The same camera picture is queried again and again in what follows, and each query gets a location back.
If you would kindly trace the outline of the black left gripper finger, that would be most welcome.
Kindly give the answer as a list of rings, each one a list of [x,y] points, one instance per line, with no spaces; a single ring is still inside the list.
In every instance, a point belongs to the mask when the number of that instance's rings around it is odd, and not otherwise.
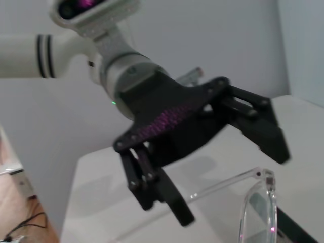
[[[120,153],[129,191],[145,211],[154,203],[166,203],[179,224],[189,226],[195,217],[179,190],[163,170],[155,163],[149,150],[141,145],[134,149],[137,157],[126,150]]]
[[[216,113],[278,164],[285,164],[291,158],[269,98],[230,85]]]

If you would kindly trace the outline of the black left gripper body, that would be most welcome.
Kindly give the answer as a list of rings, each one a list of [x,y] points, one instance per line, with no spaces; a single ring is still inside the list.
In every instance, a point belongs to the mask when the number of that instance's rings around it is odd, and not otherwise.
[[[180,160],[226,126],[220,103],[229,93],[226,77],[186,87],[157,72],[137,87],[121,92],[121,100],[134,119],[113,148],[124,154],[149,142],[153,146],[151,156],[162,166]]]

